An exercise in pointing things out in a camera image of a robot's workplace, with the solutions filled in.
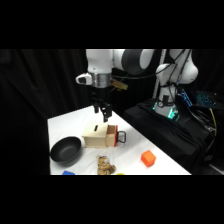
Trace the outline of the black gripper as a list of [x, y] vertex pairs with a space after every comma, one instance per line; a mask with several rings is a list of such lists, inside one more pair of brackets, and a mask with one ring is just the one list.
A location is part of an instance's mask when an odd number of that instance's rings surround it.
[[95, 88], [91, 89], [92, 93], [92, 104], [94, 107], [94, 112], [103, 113], [103, 121], [107, 122], [108, 119], [112, 116], [112, 108], [109, 103], [110, 88]]

